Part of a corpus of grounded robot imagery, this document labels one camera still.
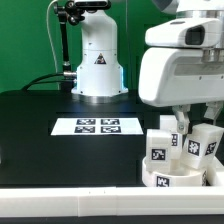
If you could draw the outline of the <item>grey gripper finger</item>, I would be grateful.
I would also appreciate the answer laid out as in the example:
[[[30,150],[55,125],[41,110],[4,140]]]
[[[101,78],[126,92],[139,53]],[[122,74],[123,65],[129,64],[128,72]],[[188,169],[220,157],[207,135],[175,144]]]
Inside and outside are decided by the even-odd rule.
[[[176,105],[172,107],[172,110],[177,120],[177,131],[183,135],[187,134],[190,123],[188,117],[190,105]]]
[[[207,109],[205,111],[204,117],[215,121],[223,109],[223,102],[222,101],[208,102],[206,106]]]

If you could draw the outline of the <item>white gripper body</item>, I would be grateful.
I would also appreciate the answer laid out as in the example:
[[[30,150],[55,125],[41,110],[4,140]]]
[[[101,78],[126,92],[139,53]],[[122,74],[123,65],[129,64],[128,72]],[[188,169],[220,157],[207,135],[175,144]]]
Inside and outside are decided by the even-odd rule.
[[[202,50],[150,48],[143,55],[138,93],[155,107],[224,100],[224,63],[202,61]]]

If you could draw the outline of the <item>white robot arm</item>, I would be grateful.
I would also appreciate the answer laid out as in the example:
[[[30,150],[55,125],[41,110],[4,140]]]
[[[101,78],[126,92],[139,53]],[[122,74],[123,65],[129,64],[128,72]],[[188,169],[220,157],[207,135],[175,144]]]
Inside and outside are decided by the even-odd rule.
[[[74,0],[84,9],[83,57],[74,90],[91,101],[123,90],[117,63],[116,27],[101,9],[107,0]],[[171,106],[177,130],[188,132],[192,104],[216,120],[224,108],[224,0],[152,0],[175,19],[148,29],[139,75],[142,102]]]

